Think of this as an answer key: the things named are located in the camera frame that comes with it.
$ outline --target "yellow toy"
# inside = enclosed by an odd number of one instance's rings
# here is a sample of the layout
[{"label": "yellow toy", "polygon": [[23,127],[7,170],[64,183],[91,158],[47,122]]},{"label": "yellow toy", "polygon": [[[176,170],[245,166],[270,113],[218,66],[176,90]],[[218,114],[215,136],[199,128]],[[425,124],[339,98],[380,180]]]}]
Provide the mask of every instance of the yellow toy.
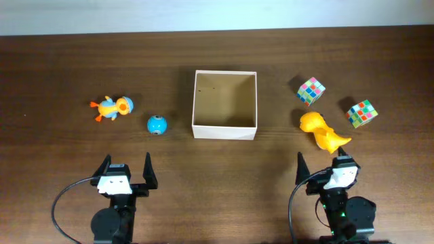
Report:
[{"label": "yellow toy", "polygon": [[98,112],[100,115],[95,118],[95,120],[98,122],[101,121],[103,116],[106,118],[111,118],[111,120],[114,121],[117,117],[117,113],[120,113],[121,115],[127,115],[133,110],[133,101],[127,97],[122,97],[116,102],[113,102],[113,100],[111,100],[111,98],[108,96],[105,98],[106,100],[100,104],[97,104],[96,102],[90,102],[91,108],[98,107]]},{"label": "yellow toy", "polygon": [[334,130],[327,126],[323,117],[317,112],[309,112],[301,116],[300,129],[304,132],[313,132],[320,149],[332,154],[339,146],[351,141],[351,138],[341,138]]}]

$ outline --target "wood grain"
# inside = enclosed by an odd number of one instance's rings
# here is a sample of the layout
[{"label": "wood grain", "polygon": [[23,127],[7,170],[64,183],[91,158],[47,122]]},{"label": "wood grain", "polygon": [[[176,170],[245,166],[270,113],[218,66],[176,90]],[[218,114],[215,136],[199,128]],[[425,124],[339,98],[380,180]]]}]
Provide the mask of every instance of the wood grain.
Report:
[{"label": "wood grain", "polygon": [[[377,204],[373,239],[432,243],[433,40],[433,26],[1,37],[0,243],[68,243],[50,220],[56,194],[107,153],[141,182],[146,152],[159,189],[137,202],[135,242],[290,243],[296,153],[311,171],[334,156],[299,130],[310,110],[353,138],[344,149],[362,171],[349,194]],[[258,72],[254,141],[193,139],[196,69]],[[307,108],[294,88],[312,76],[327,90]],[[133,113],[95,122],[88,103],[105,95],[131,97]],[[379,116],[353,129],[344,111],[365,99]],[[155,114],[168,119],[163,136],[146,131]],[[296,197],[300,238],[329,234],[315,201]],[[86,184],[56,215],[91,243],[90,220],[108,205]]]}]

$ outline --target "blue ball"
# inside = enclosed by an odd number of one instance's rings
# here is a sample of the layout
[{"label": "blue ball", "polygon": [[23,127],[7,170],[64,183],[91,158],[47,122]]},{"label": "blue ball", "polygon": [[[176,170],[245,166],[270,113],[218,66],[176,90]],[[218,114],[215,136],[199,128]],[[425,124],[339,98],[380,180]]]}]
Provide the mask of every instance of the blue ball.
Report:
[{"label": "blue ball", "polygon": [[148,120],[148,131],[154,135],[161,135],[167,129],[167,121],[160,115],[154,115]]}]

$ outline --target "white box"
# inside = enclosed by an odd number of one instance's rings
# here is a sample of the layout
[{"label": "white box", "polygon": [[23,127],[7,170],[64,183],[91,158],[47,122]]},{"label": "white box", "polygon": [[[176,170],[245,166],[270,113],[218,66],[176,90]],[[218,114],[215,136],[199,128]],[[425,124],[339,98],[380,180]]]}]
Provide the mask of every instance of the white box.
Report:
[{"label": "white box", "polygon": [[257,101],[256,72],[196,70],[194,137],[253,140]]}]

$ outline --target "rubik's cube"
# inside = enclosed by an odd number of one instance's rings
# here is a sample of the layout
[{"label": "rubik's cube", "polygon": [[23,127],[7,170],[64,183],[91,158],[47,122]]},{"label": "rubik's cube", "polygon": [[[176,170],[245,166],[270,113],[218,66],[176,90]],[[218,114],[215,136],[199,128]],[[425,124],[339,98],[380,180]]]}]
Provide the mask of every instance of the rubik's cube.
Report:
[{"label": "rubik's cube", "polygon": [[314,77],[300,86],[297,92],[297,98],[300,98],[307,106],[316,101],[326,90],[326,88]]},{"label": "rubik's cube", "polygon": [[369,123],[378,113],[368,100],[354,105],[348,112],[347,118],[354,128]]}]

